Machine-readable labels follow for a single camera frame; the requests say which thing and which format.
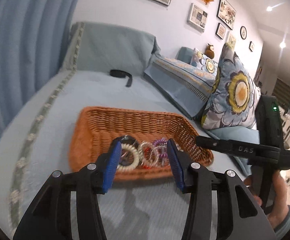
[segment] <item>black strap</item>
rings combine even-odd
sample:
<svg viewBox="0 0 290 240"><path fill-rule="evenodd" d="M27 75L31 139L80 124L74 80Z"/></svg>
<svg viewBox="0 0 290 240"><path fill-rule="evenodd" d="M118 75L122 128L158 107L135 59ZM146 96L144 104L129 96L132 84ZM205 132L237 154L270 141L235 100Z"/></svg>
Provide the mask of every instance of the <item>black strap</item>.
<svg viewBox="0 0 290 240"><path fill-rule="evenodd" d="M109 74L112 77L118 77L118 78L126 78L126 76L128 76L128 81L126 84L126 87L130 87L132 85L133 82L133 77L130 73L123 71L123 70L119 70L119 69L112 69L111 71L109 71Z"/></svg>

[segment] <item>metal screw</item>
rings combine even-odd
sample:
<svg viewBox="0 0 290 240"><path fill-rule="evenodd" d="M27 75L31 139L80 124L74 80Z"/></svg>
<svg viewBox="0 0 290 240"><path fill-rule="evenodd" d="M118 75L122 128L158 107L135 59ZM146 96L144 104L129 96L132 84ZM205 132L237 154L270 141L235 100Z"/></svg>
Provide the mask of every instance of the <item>metal screw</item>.
<svg viewBox="0 0 290 240"><path fill-rule="evenodd" d="M235 176L235 172L232 171L232 170L227 171L226 174L229 175L230 177L234 177Z"/></svg>
<svg viewBox="0 0 290 240"><path fill-rule="evenodd" d="M90 164L88 164L87 165L87 169L89 169L89 170L94 170L94 169L96 169L96 164L95 163L90 163Z"/></svg>
<svg viewBox="0 0 290 240"><path fill-rule="evenodd" d="M61 175L61 172L60 171L54 171L52 175L53 175L54 178L57 178L57 177L59 177Z"/></svg>
<svg viewBox="0 0 290 240"><path fill-rule="evenodd" d="M193 169L199 169L201 167L201 165L199 163L192 163L190 165Z"/></svg>

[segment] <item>blue curtain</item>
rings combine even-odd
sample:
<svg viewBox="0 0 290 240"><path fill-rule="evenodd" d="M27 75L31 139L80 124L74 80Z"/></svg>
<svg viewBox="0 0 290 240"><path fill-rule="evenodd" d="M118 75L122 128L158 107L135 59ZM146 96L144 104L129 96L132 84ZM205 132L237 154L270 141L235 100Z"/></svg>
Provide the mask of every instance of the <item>blue curtain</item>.
<svg viewBox="0 0 290 240"><path fill-rule="evenodd" d="M77 0L0 0L0 136L53 77Z"/></svg>

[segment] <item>sleeve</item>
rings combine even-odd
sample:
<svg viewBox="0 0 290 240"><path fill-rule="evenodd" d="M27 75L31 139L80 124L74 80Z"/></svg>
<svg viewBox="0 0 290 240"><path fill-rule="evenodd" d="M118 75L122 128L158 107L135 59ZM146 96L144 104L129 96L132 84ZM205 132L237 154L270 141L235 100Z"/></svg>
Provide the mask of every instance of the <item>sleeve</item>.
<svg viewBox="0 0 290 240"><path fill-rule="evenodd" d="M286 218L274 229L274 232L276 234L277 239L281 240L289 230L290 230L290 205L289 212Z"/></svg>

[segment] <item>orange wicker basket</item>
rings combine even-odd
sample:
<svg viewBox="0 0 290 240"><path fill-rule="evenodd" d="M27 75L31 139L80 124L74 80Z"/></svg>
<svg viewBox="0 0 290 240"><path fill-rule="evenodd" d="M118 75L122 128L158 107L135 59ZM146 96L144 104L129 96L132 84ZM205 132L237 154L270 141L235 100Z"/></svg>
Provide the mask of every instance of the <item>orange wicker basket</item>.
<svg viewBox="0 0 290 240"><path fill-rule="evenodd" d="M69 149L69 163L72 170L79 171L88 163L95 162L101 153L108 151L113 139L123 135L130 135L139 143L173 138L194 161L208 166L214 159L210 150L195 145L195 136L198 133L179 114L95 106L85 107L76 122ZM115 180L170 176L172 176L170 166L151 169L138 166L129 172L117 171Z"/></svg>

